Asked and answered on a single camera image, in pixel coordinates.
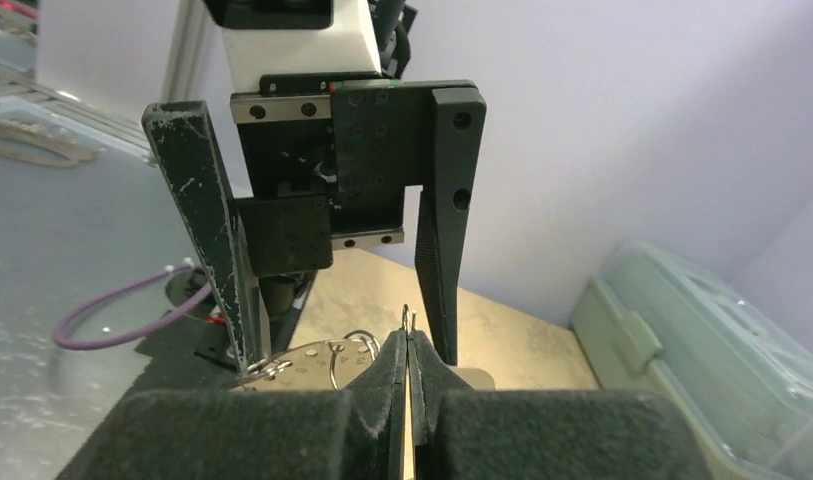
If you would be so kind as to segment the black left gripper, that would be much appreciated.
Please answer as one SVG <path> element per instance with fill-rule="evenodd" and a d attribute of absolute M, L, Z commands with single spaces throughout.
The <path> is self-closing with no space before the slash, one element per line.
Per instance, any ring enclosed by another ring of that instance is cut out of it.
<path fill-rule="evenodd" d="M 253 190 L 240 203 L 246 240 L 206 103 L 152 103 L 141 123 L 238 372 L 252 374 L 271 350 L 252 270 L 319 270 L 338 249 L 399 242 L 410 187 L 421 191 L 414 263 L 431 339 L 456 365 L 457 289 L 487 111 L 477 86 L 312 77 L 285 93 L 235 94 L 230 109 Z"/>

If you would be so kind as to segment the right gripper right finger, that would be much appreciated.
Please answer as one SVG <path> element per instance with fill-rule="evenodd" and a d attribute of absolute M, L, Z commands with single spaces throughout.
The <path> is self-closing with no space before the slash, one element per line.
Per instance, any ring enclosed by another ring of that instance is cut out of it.
<path fill-rule="evenodd" d="M 408 335 L 419 479 L 708 479 L 687 421 L 641 390 L 477 390 Z"/>

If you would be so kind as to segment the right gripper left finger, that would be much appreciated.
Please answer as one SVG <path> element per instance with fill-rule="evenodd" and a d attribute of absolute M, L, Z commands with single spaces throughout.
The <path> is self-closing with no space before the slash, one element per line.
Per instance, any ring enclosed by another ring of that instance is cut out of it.
<path fill-rule="evenodd" d="M 61 479 L 399 479 L 407 335 L 340 390 L 155 390 L 119 402 Z"/>

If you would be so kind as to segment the large metal keyring with keys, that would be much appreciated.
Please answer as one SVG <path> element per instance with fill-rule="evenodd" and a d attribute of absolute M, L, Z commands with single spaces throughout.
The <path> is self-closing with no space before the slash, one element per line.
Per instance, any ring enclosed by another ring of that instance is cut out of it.
<path fill-rule="evenodd" d="M 250 367 L 231 389 L 238 392 L 344 389 L 379 357 L 381 343 L 356 329 L 342 337 L 319 340 L 277 353 Z"/>

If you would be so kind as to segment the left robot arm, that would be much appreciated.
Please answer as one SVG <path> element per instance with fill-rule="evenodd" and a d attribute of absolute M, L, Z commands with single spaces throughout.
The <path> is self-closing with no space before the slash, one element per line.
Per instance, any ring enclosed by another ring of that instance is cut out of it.
<path fill-rule="evenodd" d="M 403 239 L 420 191 L 414 265 L 432 341 L 455 364 L 457 288 L 487 113 L 468 80 L 407 81 L 404 1 L 209 1 L 233 85 L 251 193 L 236 196 L 207 104 L 154 103 L 153 156 L 224 315 L 237 370 L 273 351 L 266 278 L 330 267 L 342 249 Z"/>

